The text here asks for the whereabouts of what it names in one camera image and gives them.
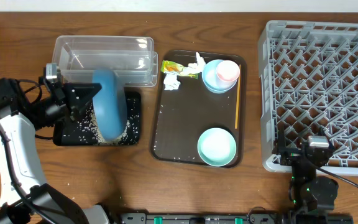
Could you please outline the dark blue plate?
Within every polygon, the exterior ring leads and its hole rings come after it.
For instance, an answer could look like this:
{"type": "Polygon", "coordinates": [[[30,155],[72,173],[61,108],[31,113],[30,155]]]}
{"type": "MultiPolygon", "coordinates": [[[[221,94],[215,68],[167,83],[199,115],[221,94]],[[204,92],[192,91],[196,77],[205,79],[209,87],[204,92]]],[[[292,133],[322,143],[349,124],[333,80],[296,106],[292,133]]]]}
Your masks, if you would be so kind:
{"type": "Polygon", "coordinates": [[[124,85],[112,70],[95,70],[92,81],[101,85],[93,97],[99,132],[105,141],[113,141],[124,132],[127,123],[124,85]]]}

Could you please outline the white tissue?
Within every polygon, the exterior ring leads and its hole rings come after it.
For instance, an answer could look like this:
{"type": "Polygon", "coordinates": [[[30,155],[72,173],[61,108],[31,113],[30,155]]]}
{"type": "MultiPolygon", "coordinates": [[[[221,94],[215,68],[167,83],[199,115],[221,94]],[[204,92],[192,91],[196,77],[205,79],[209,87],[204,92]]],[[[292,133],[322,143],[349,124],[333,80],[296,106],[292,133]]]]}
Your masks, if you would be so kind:
{"type": "Polygon", "coordinates": [[[178,81],[177,75],[166,74],[163,80],[163,84],[164,84],[164,90],[172,91],[172,90],[178,90],[181,83],[178,81]]]}
{"type": "Polygon", "coordinates": [[[204,70],[204,67],[206,65],[206,62],[204,61],[204,58],[200,55],[199,52],[196,53],[196,62],[195,63],[189,63],[188,73],[189,74],[198,74],[201,73],[204,70]]]}

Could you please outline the yellow green snack wrapper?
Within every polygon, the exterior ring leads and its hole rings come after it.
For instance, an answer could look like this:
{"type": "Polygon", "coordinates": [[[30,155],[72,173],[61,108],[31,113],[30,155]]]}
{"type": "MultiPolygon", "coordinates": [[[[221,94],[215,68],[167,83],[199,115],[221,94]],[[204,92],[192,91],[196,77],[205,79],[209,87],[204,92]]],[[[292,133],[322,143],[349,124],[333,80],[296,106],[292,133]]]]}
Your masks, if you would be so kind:
{"type": "Polygon", "coordinates": [[[169,60],[163,60],[160,71],[165,74],[177,75],[180,77],[198,78],[197,73],[190,73],[188,67],[184,67],[182,64],[172,62],[169,60]]]}

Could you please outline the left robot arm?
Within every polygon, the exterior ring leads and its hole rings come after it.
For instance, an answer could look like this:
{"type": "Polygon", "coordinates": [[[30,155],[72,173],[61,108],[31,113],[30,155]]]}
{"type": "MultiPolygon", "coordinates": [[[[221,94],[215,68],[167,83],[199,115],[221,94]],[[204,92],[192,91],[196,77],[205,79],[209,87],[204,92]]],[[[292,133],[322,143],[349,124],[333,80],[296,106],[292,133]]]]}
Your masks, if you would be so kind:
{"type": "Polygon", "coordinates": [[[20,84],[0,79],[0,223],[29,223],[34,214],[42,223],[109,223],[101,205],[82,209],[47,183],[35,146],[37,130],[78,120],[101,85],[42,79],[35,87],[50,96],[30,102],[20,84]]]}

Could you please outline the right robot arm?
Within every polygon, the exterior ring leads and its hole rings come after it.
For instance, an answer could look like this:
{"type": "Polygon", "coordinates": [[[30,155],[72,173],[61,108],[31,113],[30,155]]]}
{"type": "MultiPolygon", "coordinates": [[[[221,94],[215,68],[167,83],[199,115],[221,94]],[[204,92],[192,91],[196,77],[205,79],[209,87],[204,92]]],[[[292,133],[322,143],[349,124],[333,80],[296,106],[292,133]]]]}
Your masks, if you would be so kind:
{"type": "Polygon", "coordinates": [[[327,223],[339,185],[334,179],[316,174],[334,152],[323,129],[296,146],[288,146],[284,129],[280,128],[272,152],[280,156],[280,165],[291,167],[292,173],[288,197],[294,208],[281,214],[277,223],[327,223]]]}

